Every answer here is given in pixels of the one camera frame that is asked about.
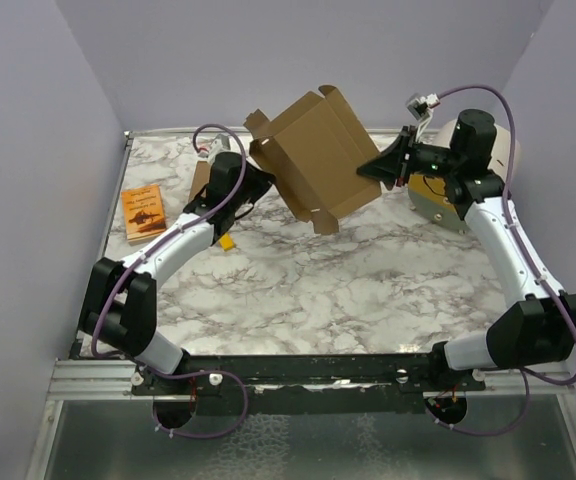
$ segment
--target book cover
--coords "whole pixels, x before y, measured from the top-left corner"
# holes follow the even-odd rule
[[[121,192],[126,238],[131,245],[151,240],[166,231],[166,216],[158,185]]]

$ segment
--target gray wall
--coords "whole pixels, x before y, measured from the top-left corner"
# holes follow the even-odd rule
[[[576,292],[576,2],[552,5],[505,93],[523,147],[512,189],[522,223]]]
[[[0,1],[0,478],[23,478],[122,152],[52,0]]]
[[[503,87],[551,0],[57,4],[127,129],[241,125],[322,83],[339,86],[367,126],[399,127],[416,91]],[[467,105],[462,96],[438,119]]]

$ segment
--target open cardboard box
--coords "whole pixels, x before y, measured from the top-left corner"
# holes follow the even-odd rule
[[[277,178],[277,190],[295,217],[315,233],[339,231],[343,218],[381,195],[378,182],[357,167],[379,151],[341,92],[331,85],[308,92],[274,120],[250,114],[250,155]]]

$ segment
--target white marble surface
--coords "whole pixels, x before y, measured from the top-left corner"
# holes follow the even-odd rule
[[[380,148],[393,140],[374,139]],[[186,135],[136,138],[122,188],[159,184],[170,225],[197,160]],[[317,236],[273,188],[231,230],[236,249],[202,252],[161,287],[159,328],[194,354],[392,353],[495,321],[503,296],[477,240],[410,206],[405,191],[384,192],[343,219],[340,233]],[[118,207],[107,257],[140,248],[123,225]]]

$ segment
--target purple cable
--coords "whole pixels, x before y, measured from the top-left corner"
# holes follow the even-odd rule
[[[523,370],[519,370],[519,373],[521,373],[521,376],[524,379],[524,386],[526,387],[526,399],[524,400],[524,406],[521,408],[521,412],[519,412],[517,418],[515,418],[515,420],[513,420],[512,423],[509,423],[505,427],[502,427],[498,430],[491,430],[489,432],[478,432],[476,430],[457,427],[455,425],[442,422],[427,408],[426,413],[428,413],[428,415],[430,415],[433,418],[434,422],[437,425],[439,425],[440,427],[444,427],[448,430],[451,430],[453,432],[463,433],[464,435],[470,435],[471,437],[498,437],[500,435],[504,435],[517,428],[521,424],[521,422],[524,421],[524,419],[526,418],[526,414],[528,413],[528,407],[530,406],[530,387],[528,386],[528,377],[526,376]]]
[[[241,184],[244,181],[244,176],[246,173],[246,147],[244,147],[244,144],[241,142],[241,139],[237,136],[237,134],[234,131],[232,131],[231,129],[229,129],[228,127],[224,127],[223,125],[219,125],[217,123],[207,123],[207,124],[202,125],[201,127],[197,128],[197,130],[195,130],[195,133],[192,136],[192,146],[194,147],[195,151],[197,151],[197,152],[199,151],[199,148],[197,147],[197,136],[207,128],[217,128],[223,132],[226,132],[228,135],[230,135],[232,138],[234,138],[235,143],[237,143],[237,146],[239,147],[239,150],[241,153],[241,172],[239,172],[239,177],[237,178],[237,182],[235,183],[235,185],[232,188],[232,190],[230,191],[230,193],[228,195],[226,195],[226,198],[224,198],[218,205],[216,205],[214,208],[207,211],[206,213],[204,213],[200,217],[182,225],[181,231],[186,230],[186,229],[191,228],[191,227],[194,227],[195,225],[211,218],[215,213],[217,213],[219,210],[221,210],[232,199],[232,197],[235,195],[237,190],[239,190],[239,187],[241,187]],[[180,230],[173,230],[171,232],[168,232],[165,235],[162,235],[152,247],[150,247],[148,250],[146,250],[144,252],[142,257],[138,258],[131,265],[126,267],[126,270],[124,270],[124,273],[119,277],[119,280],[117,280],[117,283],[115,284],[115,286],[111,290],[110,295],[108,295],[108,299],[106,300],[106,303],[104,304],[103,308],[101,309],[101,312],[99,313],[99,318],[97,319],[97,323],[95,324],[95,330],[92,333],[92,340],[90,342],[90,351],[92,352],[93,357],[108,358],[110,356],[117,355],[117,354],[121,353],[118,350],[113,350],[113,351],[107,352],[107,353],[100,353],[97,350],[97,343],[99,342],[99,335],[101,333],[101,329],[104,326],[104,323],[106,322],[106,317],[108,316],[108,312],[110,311],[110,307],[112,306],[112,302],[115,299],[115,297],[117,296],[117,294],[121,291],[124,283],[126,282],[128,277],[130,276],[130,274],[139,265],[141,265],[145,259],[151,257],[152,254],[155,253],[157,250],[159,250],[164,244],[166,244],[168,241],[172,240],[177,235],[179,235],[181,233],[181,231]]]
[[[237,375],[232,374],[230,372],[225,372],[223,370],[205,370],[205,371],[201,371],[201,372],[184,373],[181,375],[169,375],[169,374],[165,374],[165,373],[161,373],[161,372],[157,372],[157,371],[155,371],[155,373],[158,376],[160,376],[161,378],[165,378],[167,380],[185,380],[187,378],[194,378],[194,377],[199,377],[202,375],[210,375],[212,373],[217,373],[217,374],[232,378],[237,383],[237,385],[239,385],[239,387],[241,388],[241,393],[243,394],[243,398],[244,398],[244,406],[242,408],[241,414],[237,418],[237,421],[235,423],[233,423],[230,427],[228,427],[224,430],[221,430],[219,432],[214,432],[214,433],[187,433],[187,432],[183,432],[181,430],[176,430],[173,428],[166,428],[163,425],[161,425],[161,421],[159,420],[159,417],[157,416],[157,410],[153,407],[153,410],[152,410],[153,420],[155,421],[155,423],[157,423],[157,427],[162,429],[164,432],[167,432],[168,434],[172,433],[173,435],[178,435],[178,436],[184,437],[184,438],[208,440],[211,438],[223,437],[224,435],[229,434],[230,432],[232,432],[233,430],[238,428],[246,419],[246,415],[248,414],[248,392],[246,391],[246,385],[244,385],[244,382],[242,382],[241,379]]]
[[[452,88],[450,90],[446,90],[445,92],[438,94],[437,97],[439,98],[439,100],[442,100],[443,98],[452,95],[453,93],[471,89],[486,90],[492,93],[499,99],[501,105],[504,107],[504,110],[506,111],[506,115],[508,116],[508,127],[510,129],[510,155],[508,159],[507,179],[504,185],[504,190],[501,195],[501,205],[504,211],[504,216],[506,218],[506,221],[508,222],[510,232],[512,233],[512,236],[515,239],[515,242],[517,243],[517,247],[519,247],[521,254],[526,259],[526,262],[528,262],[528,266],[530,267],[530,270],[532,270],[533,275],[537,278],[542,278],[540,283],[544,287],[544,290],[546,290],[548,295],[550,295],[550,298],[552,298],[552,301],[557,307],[557,310],[559,310],[559,313],[561,313],[561,316],[563,317],[564,322],[566,322],[566,326],[570,330],[570,334],[572,335],[572,338],[576,346],[576,327],[574,322],[572,321],[572,318],[570,317],[570,314],[568,313],[568,310],[566,310],[566,307],[559,298],[558,293],[555,292],[554,289],[550,286],[550,284],[542,277],[542,272],[539,270],[539,267],[536,265],[534,259],[530,255],[530,251],[526,247],[526,244],[521,238],[521,235],[517,231],[516,228],[517,225],[511,223],[512,214],[510,212],[510,205],[508,203],[508,199],[510,198],[510,182],[512,181],[512,169],[515,163],[516,130],[515,130],[515,119],[512,115],[512,112],[510,111],[510,105],[508,105],[508,102],[506,101],[504,96],[497,89],[490,87],[488,85],[480,85],[480,84],[464,85],[462,87]],[[547,377],[541,373],[535,372],[534,370],[531,370],[529,368],[524,368],[524,371],[538,378],[539,380],[550,383],[552,385],[567,386],[572,385],[573,383],[576,382],[576,372],[570,378],[564,380],[557,380],[554,378]]]

